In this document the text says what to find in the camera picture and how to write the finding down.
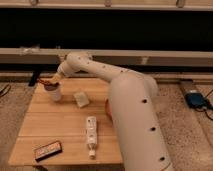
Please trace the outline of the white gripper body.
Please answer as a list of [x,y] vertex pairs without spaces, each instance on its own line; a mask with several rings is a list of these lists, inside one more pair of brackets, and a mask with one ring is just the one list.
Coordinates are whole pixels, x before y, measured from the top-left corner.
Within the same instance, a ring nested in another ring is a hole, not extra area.
[[50,79],[51,84],[59,83],[63,78],[69,77],[71,75],[71,69],[67,62],[62,62],[57,72],[54,76]]

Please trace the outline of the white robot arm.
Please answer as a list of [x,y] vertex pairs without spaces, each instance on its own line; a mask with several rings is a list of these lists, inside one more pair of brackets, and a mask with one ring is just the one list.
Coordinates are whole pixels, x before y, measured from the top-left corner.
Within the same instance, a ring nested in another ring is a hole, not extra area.
[[78,71],[109,83],[108,103],[125,171],[174,171],[153,106],[156,80],[131,69],[92,59],[88,52],[71,52],[51,78],[53,84]]

